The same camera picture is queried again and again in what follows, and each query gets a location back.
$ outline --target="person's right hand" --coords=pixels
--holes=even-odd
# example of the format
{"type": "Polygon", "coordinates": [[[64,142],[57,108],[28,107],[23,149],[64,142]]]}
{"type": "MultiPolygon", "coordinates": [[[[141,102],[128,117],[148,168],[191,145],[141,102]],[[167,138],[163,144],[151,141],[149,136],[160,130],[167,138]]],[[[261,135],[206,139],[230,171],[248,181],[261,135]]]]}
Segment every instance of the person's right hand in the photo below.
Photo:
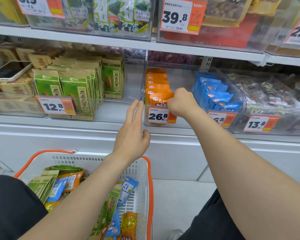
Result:
{"type": "Polygon", "coordinates": [[[167,106],[172,114],[182,118],[199,108],[192,92],[188,92],[185,88],[178,88],[174,97],[168,100],[167,106]]]}

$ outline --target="black pants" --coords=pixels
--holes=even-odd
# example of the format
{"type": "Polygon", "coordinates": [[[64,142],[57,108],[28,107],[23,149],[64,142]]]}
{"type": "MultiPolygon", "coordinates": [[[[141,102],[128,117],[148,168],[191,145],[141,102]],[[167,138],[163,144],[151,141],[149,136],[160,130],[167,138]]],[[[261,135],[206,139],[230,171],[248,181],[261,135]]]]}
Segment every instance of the black pants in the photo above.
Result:
{"type": "MultiPolygon", "coordinates": [[[[0,240],[17,240],[46,214],[44,205],[27,185],[13,177],[0,175],[0,240]]],[[[218,190],[180,238],[199,239],[244,240],[218,190]]]]}

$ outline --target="white plastic basket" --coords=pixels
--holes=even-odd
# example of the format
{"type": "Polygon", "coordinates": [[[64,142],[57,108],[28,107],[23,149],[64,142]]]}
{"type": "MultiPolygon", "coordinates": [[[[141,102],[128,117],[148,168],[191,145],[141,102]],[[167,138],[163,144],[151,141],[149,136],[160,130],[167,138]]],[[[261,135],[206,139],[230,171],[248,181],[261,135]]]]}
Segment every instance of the white plastic basket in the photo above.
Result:
{"type": "MultiPolygon", "coordinates": [[[[30,182],[34,177],[41,175],[46,167],[53,165],[72,165],[84,169],[84,175],[91,174],[107,156],[107,153],[87,153],[76,151],[44,150],[34,154],[25,166],[15,175],[15,178],[24,183],[30,182]]],[[[120,220],[127,211],[138,213],[136,226],[136,240],[151,240],[151,224],[153,216],[153,184],[151,177],[151,164],[147,157],[133,162],[120,176],[124,181],[130,176],[139,182],[125,205],[120,206],[120,220]]]]}

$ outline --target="smartphone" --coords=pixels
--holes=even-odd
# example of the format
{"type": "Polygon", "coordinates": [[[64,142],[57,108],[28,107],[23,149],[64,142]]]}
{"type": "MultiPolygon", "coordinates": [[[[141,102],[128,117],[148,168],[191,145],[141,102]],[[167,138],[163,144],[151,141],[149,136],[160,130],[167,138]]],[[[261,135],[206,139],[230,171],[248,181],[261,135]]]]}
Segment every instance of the smartphone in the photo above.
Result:
{"type": "Polygon", "coordinates": [[[0,82],[13,82],[30,68],[30,61],[10,61],[0,67],[0,82]]]}

